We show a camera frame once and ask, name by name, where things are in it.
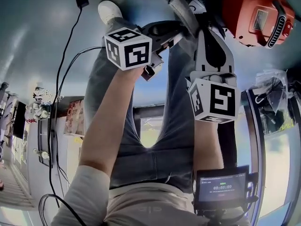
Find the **red device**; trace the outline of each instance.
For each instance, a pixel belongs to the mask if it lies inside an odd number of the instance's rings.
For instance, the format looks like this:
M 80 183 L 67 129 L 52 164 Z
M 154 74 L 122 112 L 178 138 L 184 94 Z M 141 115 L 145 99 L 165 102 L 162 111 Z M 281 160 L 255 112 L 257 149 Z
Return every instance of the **red device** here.
M 295 13 L 286 0 L 223 0 L 222 19 L 242 44 L 272 48 L 293 29 Z

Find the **small monitor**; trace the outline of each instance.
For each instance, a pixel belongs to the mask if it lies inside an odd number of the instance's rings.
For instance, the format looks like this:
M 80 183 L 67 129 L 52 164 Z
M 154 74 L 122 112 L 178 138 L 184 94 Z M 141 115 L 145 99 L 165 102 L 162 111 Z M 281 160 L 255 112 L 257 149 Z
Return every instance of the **small monitor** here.
M 249 166 L 198 171 L 196 208 L 217 210 L 244 205 L 248 173 Z

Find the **power cable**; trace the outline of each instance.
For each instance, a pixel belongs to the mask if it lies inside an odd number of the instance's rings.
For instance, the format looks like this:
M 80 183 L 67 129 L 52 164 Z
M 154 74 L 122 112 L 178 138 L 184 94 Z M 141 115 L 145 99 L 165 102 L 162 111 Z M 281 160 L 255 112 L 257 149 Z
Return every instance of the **power cable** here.
M 49 197 L 55 198 L 56 200 L 59 200 L 60 202 L 62 202 L 70 210 L 70 212 L 74 215 L 74 217 L 79 221 L 79 223 L 82 226 L 86 226 L 86 224 L 84 223 L 84 221 L 74 211 L 74 209 L 72 207 L 70 207 L 70 205 L 68 203 L 66 203 L 62 198 L 60 198 L 59 196 L 57 196 L 55 194 L 46 194 L 46 195 L 42 196 L 41 199 L 40 199 L 40 202 L 39 202 L 39 214 L 40 214 L 40 217 L 42 219 L 43 226 L 47 226 L 47 222 L 46 222 L 45 216 L 44 216 L 44 208 L 45 208 L 46 200 Z
M 54 101 L 53 101 L 53 103 L 51 105 L 50 119 L 48 120 L 48 136 L 47 136 L 47 141 L 48 141 L 48 153 L 49 153 L 49 183 L 50 183 L 50 186 L 51 186 L 51 189 L 52 189 L 52 192 L 53 192 L 54 195 L 55 195 L 55 189 L 53 187 L 52 179 L 51 179 L 52 156 L 53 155 L 52 155 L 52 150 L 51 150 L 51 146 L 50 146 L 50 134 L 51 134 L 51 124 L 52 124 L 53 109 L 54 109 L 55 101 L 56 101 L 57 94 L 58 94 L 58 80 L 59 80 L 59 75 L 60 75 L 60 71 L 61 71 L 64 59 L 65 59 L 65 53 L 66 53 L 66 50 L 68 48 L 71 36 L 73 34 L 73 30 L 74 30 L 75 26 L 77 25 L 77 23 L 79 22 L 79 18 L 80 18 L 81 12 L 82 12 L 82 7 L 80 7 L 79 16 L 78 16 L 78 18 L 76 20 L 76 23 L 74 24 L 74 26 L 71 29 L 71 32 L 70 32 L 67 44 L 66 44 L 65 49 L 63 51 L 63 57 L 62 57 L 60 66 L 59 66 L 58 71 L 57 71 L 57 76 L 56 76 L 56 93 L 55 93 L 55 98 L 54 98 Z M 56 201 L 57 206 L 60 207 L 60 205 L 58 203 L 58 200 L 55 199 L 55 201 Z
M 71 60 L 71 62 L 70 62 L 70 64 L 69 64 L 69 66 L 68 66 L 68 68 L 67 68 L 67 70 L 66 70 L 66 72 L 65 72 L 65 74 L 64 74 L 64 76 L 63 76 L 63 79 L 62 79 L 62 82 L 61 82 L 61 84 L 60 84 L 60 88 L 59 88 L 59 90 L 58 91 L 56 91 L 55 92 L 55 99 L 54 99 L 54 101 L 53 101 L 53 103 L 52 103 L 52 107 L 54 107 L 54 104 L 56 103 L 56 107 L 58 106 L 58 103 L 59 103 L 59 98 L 60 98 L 60 94 L 61 94 L 61 91 L 62 91 L 62 87 L 63 87 L 63 83 L 64 83 L 64 81 L 65 81 L 65 78 L 66 78 L 66 76 L 67 76 L 67 74 L 68 74 L 68 72 L 69 72 L 69 70 L 71 69 L 71 67 L 72 67 L 72 65 L 74 64 L 74 62 L 75 62 L 75 60 L 81 55 L 81 54 L 84 54 L 84 53 L 87 53 L 87 52 L 89 52 L 89 51 L 91 51 L 91 50 L 94 50 L 94 49 L 101 49 L 101 48 L 105 48 L 105 47 L 90 47 L 90 48 L 86 48 L 86 49 L 83 49 L 82 51 L 80 51 L 79 53 L 77 53 L 75 56 L 74 56 L 74 58 Z M 50 120 L 49 121 L 51 121 L 52 120 L 52 112 L 53 112 L 53 109 L 51 109 L 51 112 L 50 112 Z M 50 127 L 48 127 L 48 137 L 50 138 L 50 133 L 49 133 L 49 129 L 51 128 L 51 126 Z M 57 134 L 56 134 L 56 131 L 55 131 L 55 137 L 56 137 L 56 152 L 58 153 L 58 140 L 57 140 Z M 58 170 L 59 170 L 59 172 L 61 172 L 61 174 L 62 174 L 62 176 L 66 179 L 66 181 L 69 183 L 69 180 L 68 180 L 68 177 L 67 177 L 67 174 L 66 174 L 66 172 L 59 166 L 59 162 L 58 162 L 59 160 L 58 160 L 58 154 L 57 154 L 57 167 L 58 167 Z M 49 176 L 49 181 L 50 181 L 50 183 L 52 184 L 52 182 L 51 182 L 51 169 L 49 169 L 49 171 L 50 171 L 50 176 Z M 46 200 L 43 202 L 43 200 L 44 200 L 44 198 L 45 197 L 42 197 L 41 199 L 40 199 L 40 202 L 39 202 L 39 214 L 40 214 L 40 218 L 41 218 L 41 220 L 42 220 L 42 223 L 43 223 L 43 225 L 44 226 L 47 226 L 47 222 L 46 222 L 46 219 L 45 219 L 45 216 L 44 216 L 44 208 L 45 208 L 45 202 L 46 202 Z M 58 204 L 58 200 L 60 200 L 64 205 L 66 205 L 66 207 L 73 213 L 73 215 L 75 216 L 75 214 L 76 214 L 76 212 L 63 200 L 63 199 L 61 199 L 60 197 L 58 197 L 55 193 L 54 194 L 52 194 L 52 196 L 49 196 L 49 197 L 54 197 L 55 198 L 55 200 L 56 200 L 56 202 L 57 202 L 57 204 Z M 81 223 L 81 225 L 85 225 L 85 223 L 80 219 L 80 217 L 77 215 L 77 216 L 75 216 L 76 218 L 77 218 L 77 220 Z
M 59 176 L 59 180 L 60 180 L 60 184 L 61 184 L 61 189 L 62 189 L 62 193 L 63 193 L 63 197 L 64 196 L 64 192 L 63 192 L 63 186 L 62 186 L 62 181 L 61 181 L 61 177 L 60 174 L 63 176 L 63 178 L 66 180 L 66 182 L 70 185 L 67 173 L 60 167 L 60 163 L 59 163 L 59 159 L 58 159 L 58 139 L 57 139 L 57 133 L 55 131 L 55 139 L 56 139 L 56 167 L 57 167 L 57 172 L 58 172 L 58 176 Z

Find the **shoe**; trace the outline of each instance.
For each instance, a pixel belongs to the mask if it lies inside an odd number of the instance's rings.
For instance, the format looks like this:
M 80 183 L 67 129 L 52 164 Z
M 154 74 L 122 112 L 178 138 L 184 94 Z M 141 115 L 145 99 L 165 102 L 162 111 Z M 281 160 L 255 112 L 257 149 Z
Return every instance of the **shoe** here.
M 122 17 L 119 7 L 108 0 L 102 1 L 98 4 L 98 13 L 104 24 L 107 24 L 112 18 Z

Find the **jeans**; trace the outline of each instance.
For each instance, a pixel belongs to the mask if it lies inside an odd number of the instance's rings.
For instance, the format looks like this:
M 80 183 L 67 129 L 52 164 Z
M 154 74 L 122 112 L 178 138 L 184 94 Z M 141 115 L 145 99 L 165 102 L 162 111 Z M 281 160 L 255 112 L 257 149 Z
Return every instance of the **jeans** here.
M 135 29 L 123 18 L 107 24 L 107 32 L 127 27 Z M 192 193 L 192 165 L 194 147 L 194 117 L 185 76 L 194 69 L 193 54 L 196 41 L 183 38 L 170 49 L 168 88 L 163 125 L 156 144 L 145 148 L 137 135 L 131 99 L 120 144 L 111 175 L 110 189 L 141 182 L 167 183 Z M 91 72 L 84 99 L 85 126 L 89 127 L 117 67 L 101 49 Z

